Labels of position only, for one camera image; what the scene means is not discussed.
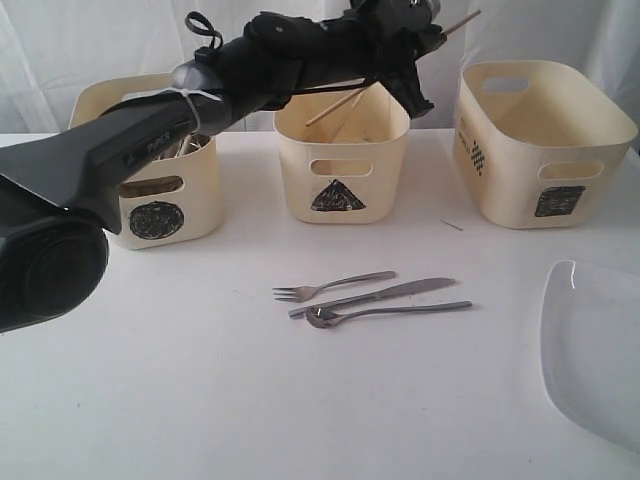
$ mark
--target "black triangle symbol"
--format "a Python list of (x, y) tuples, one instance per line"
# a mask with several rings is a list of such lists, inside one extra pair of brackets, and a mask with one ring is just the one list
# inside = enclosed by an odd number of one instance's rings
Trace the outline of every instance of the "black triangle symbol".
[(311, 205), (311, 210), (315, 212), (351, 212), (365, 208), (367, 206), (339, 180), (331, 182)]

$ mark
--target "white plate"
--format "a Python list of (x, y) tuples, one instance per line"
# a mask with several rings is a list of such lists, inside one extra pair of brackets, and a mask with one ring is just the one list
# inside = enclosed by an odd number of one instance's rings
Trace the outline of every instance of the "white plate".
[(578, 425), (640, 455), (640, 277), (556, 264), (541, 334), (551, 401)]

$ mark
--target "white curtain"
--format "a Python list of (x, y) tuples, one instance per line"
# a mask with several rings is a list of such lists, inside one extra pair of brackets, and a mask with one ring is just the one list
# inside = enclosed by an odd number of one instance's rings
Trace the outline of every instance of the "white curtain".
[[(640, 123), (640, 0), (441, 0), (437, 23), (481, 15), (420, 62), (437, 108), (416, 127), (450, 127), (464, 66), (548, 59), (584, 72)], [(101, 80), (166, 72), (202, 40), (184, 27), (197, 9), (226, 38), (261, 10), (338, 16), (347, 0), (0, 0), (0, 133), (67, 127), (75, 99)], [(270, 114), (236, 128), (270, 129)]]

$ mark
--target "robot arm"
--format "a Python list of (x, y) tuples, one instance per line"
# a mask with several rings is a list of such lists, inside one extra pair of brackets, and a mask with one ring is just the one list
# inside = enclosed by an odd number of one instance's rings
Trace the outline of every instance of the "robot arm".
[(103, 229), (122, 228), (118, 186), (190, 133), (214, 136), (253, 112), (284, 108), (293, 95), (375, 82), (412, 118), (431, 110), (415, 62), (447, 40), (432, 23), (439, 1), (351, 6), (319, 23), (263, 12), (226, 44), (192, 12), (189, 29), (213, 41), (174, 71), (171, 91), (0, 149), (0, 332), (64, 315), (93, 292), (108, 260)]

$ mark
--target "knife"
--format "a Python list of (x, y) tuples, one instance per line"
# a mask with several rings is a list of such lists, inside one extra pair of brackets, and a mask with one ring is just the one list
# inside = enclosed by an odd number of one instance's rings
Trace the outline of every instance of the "knife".
[(296, 308), (295, 310), (291, 310), (289, 312), (289, 317), (304, 317), (304, 312), (307, 310), (307, 308), (353, 307), (356, 305), (362, 305), (363, 303), (386, 300), (388, 298), (406, 297), (408, 295), (431, 292), (433, 290), (439, 290), (440, 288), (450, 287), (455, 284), (456, 281), (452, 278), (427, 278), (425, 280), (418, 280), (416, 282), (403, 283), (402, 285), (396, 285), (395, 287), (385, 288), (384, 290), (380, 290), (378, 292), (358, 295), (357, 297), (343, 298), (342, 300), (334, 300), (333, 302), (321, 303), (318, 305), (311, 305), (309, 307), (303, 308)]

